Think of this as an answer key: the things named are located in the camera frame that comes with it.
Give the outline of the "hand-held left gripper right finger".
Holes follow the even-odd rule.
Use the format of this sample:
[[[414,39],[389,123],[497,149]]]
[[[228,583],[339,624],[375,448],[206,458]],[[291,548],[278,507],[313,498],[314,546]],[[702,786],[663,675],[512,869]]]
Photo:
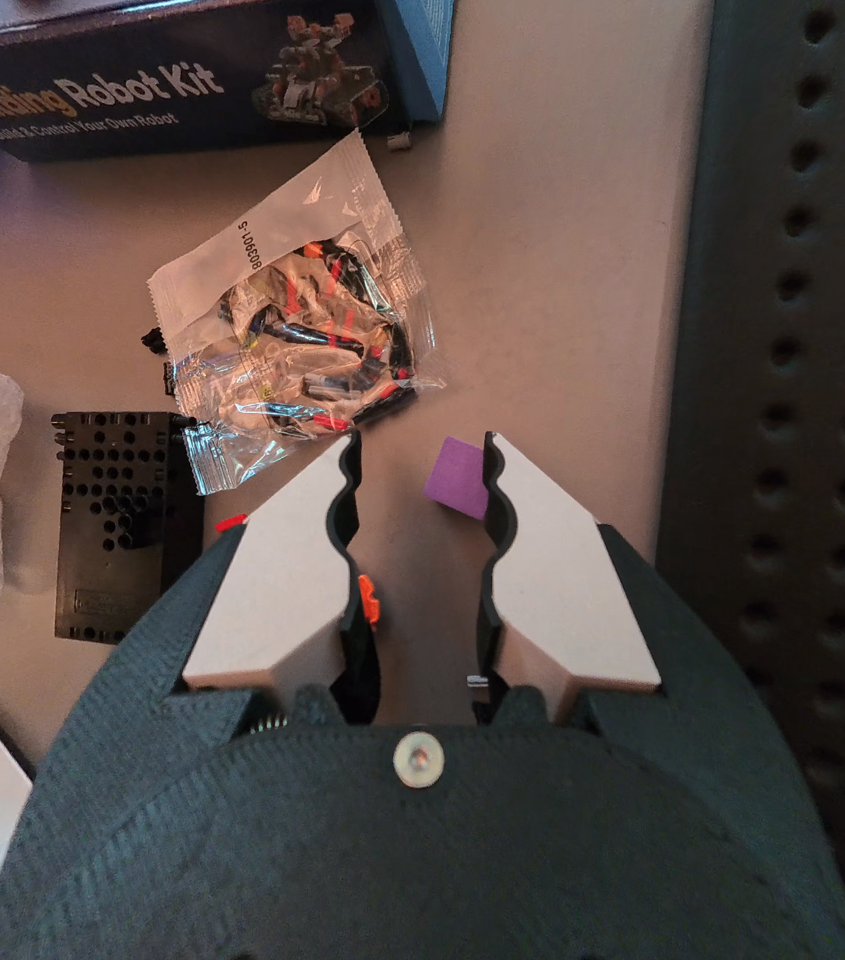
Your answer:
[[[662,677],[594,515],[496,431],[484,438],[493,552],[476,626],[489,723],[506,695],[536,690],[561,724],[584,690],[654,694]]]

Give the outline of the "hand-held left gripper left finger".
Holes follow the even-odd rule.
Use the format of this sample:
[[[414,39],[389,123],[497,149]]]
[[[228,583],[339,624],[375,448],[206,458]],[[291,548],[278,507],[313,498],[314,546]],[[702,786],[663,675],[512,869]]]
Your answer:
[[[287,711],[300,690],[321,686],[346,722],[373,722],[381,666],[349,553],[361,454],[361,434],[345,433],[237,530],[182,671],[189,689],[261,690]]]

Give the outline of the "purple wooden cube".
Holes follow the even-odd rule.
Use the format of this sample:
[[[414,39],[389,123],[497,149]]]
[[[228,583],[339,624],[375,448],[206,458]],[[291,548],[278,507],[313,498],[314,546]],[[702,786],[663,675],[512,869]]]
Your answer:
[[[447,436],[426,479],[423,494],[443,507],[483,522],[489,500],[483,468],[481,446]]]

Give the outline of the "black perforated plastic block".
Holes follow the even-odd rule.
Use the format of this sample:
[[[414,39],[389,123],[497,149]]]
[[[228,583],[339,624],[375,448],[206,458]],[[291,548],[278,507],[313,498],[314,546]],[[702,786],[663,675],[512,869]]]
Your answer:
[[[51,424],[61,464],[54,635],[116,645],[203,552],[205,502],[185,445],[196,421],[88,411]]]

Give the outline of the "dark grey perforated panel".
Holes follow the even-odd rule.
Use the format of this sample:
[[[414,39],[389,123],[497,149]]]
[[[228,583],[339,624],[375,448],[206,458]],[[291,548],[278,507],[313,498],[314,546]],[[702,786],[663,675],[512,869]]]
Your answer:
[[[845,882],[845,1],[713,3],[656,563]]]

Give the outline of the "dark blue cardboard kit box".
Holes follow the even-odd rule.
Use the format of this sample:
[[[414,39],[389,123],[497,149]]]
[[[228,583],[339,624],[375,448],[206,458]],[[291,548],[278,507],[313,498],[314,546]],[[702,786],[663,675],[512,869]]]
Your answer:
[[[453,1],[0,1],[0,150],[42,164],[436,124]]]

